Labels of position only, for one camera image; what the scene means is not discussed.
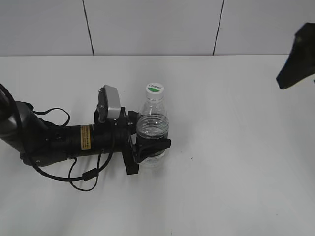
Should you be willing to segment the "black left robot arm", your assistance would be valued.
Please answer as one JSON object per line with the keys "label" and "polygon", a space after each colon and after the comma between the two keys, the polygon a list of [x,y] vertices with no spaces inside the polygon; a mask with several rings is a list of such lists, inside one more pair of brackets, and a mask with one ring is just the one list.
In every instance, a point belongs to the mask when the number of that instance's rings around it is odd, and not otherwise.
{"label": "black left robot arm", "polygon": [[0,88],[0,137],[16,149],[24,164],[42,168],[73,157],[116,152],[123,156],[126,172],[138,173],[139,164],[171,146],[168,138],[131,137],[136,132],[137,112],[126,112],[116,88],[105,85],[98,92],[94,124],[56,125],[41,118],[30,103],[16,101]]}

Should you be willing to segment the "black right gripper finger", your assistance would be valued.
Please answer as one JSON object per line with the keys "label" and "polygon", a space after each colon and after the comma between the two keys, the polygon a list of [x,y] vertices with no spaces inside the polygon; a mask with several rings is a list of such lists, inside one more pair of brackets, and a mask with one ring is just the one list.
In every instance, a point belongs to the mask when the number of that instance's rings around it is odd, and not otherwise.
{"label": "black right gripper finger", "polygon": [[276,77],[281,90],[315,74],[315,24],[305,23],[295,34],[290,54]]}

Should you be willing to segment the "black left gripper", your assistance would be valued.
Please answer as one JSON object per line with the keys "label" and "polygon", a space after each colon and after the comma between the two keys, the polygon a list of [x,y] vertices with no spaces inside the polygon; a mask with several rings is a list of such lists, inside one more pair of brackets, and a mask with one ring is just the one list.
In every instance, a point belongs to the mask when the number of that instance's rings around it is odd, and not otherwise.
{"label": "black left gripper", "polygon": [[139,165],[148,157],[158,155],[169,149],[171,140],[169,138],[159,139],[136,139],[136,161],[132,142],[132,135],[136,133],[136,123],[141,115],[136,111],[128,111],[121,108],[119,118],[114,122],[115,150],[122,154],[127,175],[135,175],[139,172]]}

